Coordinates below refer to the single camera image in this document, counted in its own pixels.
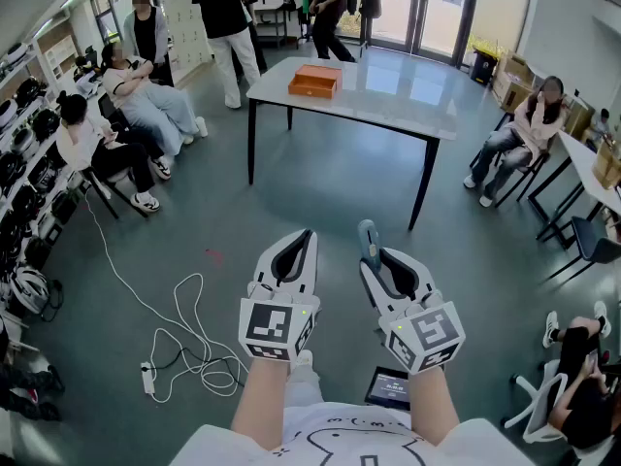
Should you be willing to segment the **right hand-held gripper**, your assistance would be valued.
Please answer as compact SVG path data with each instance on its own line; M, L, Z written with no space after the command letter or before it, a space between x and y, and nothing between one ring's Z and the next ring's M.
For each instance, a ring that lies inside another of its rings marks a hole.
M382 248L380 261L389 282L365 259L359 267L370 301L380 314L383 345L410 375L452 360L466 340L454 303L433 290L428 268L404 252Z

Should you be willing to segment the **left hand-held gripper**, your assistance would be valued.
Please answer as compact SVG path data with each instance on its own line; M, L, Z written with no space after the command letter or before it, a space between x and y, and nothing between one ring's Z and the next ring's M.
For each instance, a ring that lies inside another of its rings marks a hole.
M297 360L320 312L319 298L307 294L314 293L317 260L318 236L309 229L283 237L260 255L255 282L240 306L239 343L249 357Z

